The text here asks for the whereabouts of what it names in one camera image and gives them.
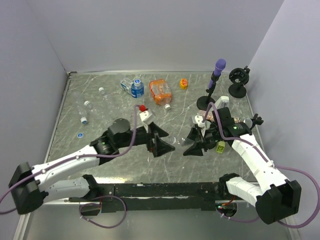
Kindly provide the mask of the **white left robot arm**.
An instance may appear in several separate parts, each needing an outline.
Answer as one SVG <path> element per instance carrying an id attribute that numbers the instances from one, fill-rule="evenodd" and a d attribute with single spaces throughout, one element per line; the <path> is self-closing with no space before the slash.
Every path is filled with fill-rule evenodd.
<path id="1" fill-rule="evenodd" d="M 65 178 L 122 156 L 121 148 L 146 145 L 155 158 L 173 152 L 175 147 L 162 140 L 168 135 L 154 122 L 131 129 L 128 120 L 118 118 L 102 136 L 74 153 L 35 166 L 21 163 L 8 185 L 15 209 L 20 215 L 31 213 L 45 202 L 63 198 L 65 193 L 93 201 L 99 195 L 99 187 L 92 176 L 74 181 Z"/>

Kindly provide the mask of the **blue Pocari bottle cap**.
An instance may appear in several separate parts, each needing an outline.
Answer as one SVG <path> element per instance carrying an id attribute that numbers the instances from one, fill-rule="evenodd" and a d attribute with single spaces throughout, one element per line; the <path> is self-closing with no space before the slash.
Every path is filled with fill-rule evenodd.
<path id="1" fill-rule="evenodd" d="M 77 137 L 80 139 L 80 138 L 82 138 L 84 136 L 84 134 L 82 133 L 82 132 L 80 132 L 80 133 L 78 133 L 77 134 Z"/>

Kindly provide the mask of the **clear bottle small white cap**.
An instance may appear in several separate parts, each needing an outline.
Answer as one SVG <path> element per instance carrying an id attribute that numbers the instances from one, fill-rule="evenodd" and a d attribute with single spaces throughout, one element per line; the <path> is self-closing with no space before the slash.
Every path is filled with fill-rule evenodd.
<path id="1" fill-rule="evenodd" d="M 176 136 L 168 136 L 165 141 L 175 147 L 185 147 L 194 144 L 194 141 L 191 139 Z"/>

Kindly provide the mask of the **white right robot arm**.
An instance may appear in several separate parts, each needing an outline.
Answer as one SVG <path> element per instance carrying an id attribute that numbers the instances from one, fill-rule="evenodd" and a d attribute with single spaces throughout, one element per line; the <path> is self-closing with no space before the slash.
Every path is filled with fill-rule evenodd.
<path id="1" fill-rule="evenodd" d="M 203 156 L 218 142 L 228 143 L 244 160 L 258 185 L 253 185 L 236 173 L 219 178 L 216 193 L 223 199 L 232 196 L 245 200 L 254 206 L 259 218 L 272 224 L 296 214 L 299 211 L 302 188 L 296 180 L 290 181 L 263 152 L 245 121 L 236 122 L 229 108 L 218 109 L 214 121 L 201 115 L 191 117 L 191 130 L 187 139 L 193 145 L 184 156 Z"/>

